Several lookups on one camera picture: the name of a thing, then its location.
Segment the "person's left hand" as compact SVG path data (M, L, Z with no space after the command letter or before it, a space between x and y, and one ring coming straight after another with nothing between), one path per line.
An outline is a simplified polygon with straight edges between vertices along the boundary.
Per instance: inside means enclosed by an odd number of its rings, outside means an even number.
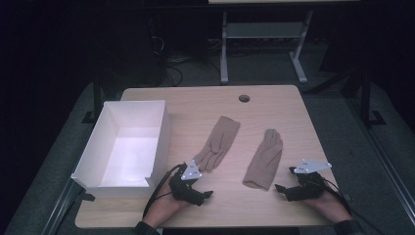
M157 199L151 204L142 221L153 228L158 228L188 206L188 202L174 199L170 194L169 184L165 182L157 194Z

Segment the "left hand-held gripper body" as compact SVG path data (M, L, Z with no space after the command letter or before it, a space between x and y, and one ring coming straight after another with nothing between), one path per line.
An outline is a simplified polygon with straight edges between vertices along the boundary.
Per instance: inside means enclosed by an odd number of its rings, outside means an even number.
M172 196L177 201L192 202L197 197L197 190L192 185L202 177L194 160L181 164L169 181Z

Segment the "grey metal stand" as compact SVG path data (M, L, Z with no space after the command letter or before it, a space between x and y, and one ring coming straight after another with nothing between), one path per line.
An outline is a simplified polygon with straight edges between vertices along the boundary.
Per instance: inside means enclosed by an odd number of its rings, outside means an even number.
M227 13L222 14L220 84L229 82L227 63L228 39L296 39L297 48L290 53L290 59L300 83L306 84L307 77L300 63L300 53L313 16L308 11L302 22L288 23L230 23Z

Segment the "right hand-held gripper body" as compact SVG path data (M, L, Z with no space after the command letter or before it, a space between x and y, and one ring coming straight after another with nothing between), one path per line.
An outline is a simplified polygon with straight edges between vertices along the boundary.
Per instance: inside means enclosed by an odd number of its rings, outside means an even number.
M330 163L313 160L302 160L298 166L291 167L291 173L297 177L300 184L292 193L295 201L318 198L324 188L324 180L319 171L331 167Z

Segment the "aluminium floor rail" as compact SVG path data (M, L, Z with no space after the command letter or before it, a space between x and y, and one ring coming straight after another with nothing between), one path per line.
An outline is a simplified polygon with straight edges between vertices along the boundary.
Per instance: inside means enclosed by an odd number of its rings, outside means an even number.
M402 181L400 175L393 166L389 155L382 146L379 138L376 136L373 128L370 124L367 124L363 118L360 116L359 107L355 101L347 99L347 106L349 107L351 113L358 122L360 128L362 129L364 135L370 143L370 146L374 150L378 162L388 179L392 190L396 194L402 208L410 219L411 223L415 227L415 198L410 194L408 188Z
M70 211L71 206L74 204L77 196L82 190L83 188L71 178L67 181L63 192L58 197L58 200L42 229L41 235L57 234L62 222L65 220L66 214Z

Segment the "beige glove with grey fingertip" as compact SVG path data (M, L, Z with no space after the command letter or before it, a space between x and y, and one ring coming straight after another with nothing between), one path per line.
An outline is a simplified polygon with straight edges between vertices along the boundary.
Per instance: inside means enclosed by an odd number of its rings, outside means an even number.
M243 184L249 188L268 191L276 175L283 151L283 140L275 129L267 129L259 144Z

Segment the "person's right hand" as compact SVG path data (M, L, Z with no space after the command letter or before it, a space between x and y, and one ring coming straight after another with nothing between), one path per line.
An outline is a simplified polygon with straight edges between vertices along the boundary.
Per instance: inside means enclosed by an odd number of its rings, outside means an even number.
M307 199L303 202L333 223L352 220L345 206L328 192L324 192L316 199Z

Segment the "white plastic box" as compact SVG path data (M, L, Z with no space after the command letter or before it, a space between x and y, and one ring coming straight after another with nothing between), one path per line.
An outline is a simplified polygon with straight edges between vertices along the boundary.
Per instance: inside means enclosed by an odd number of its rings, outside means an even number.
M96 198L148 198L166 172L164 100L106 102L71 178Z

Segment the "black metal stand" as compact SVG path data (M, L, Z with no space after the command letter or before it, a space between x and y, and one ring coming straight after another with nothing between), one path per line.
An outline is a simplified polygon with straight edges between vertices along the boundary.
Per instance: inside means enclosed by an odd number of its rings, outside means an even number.
M378 111L372 111L370 108L371 100L371 77L370 71L363 68L360 71L361 78L361 95L360 95L360 118L367 128L373 125L386 125L382 115Z
M93 110L88 111L84 115L82 120L83 123L95 124L97 122L105 102L105 92L103 88L105 80L105 76L102 72L97 72L93 77Z

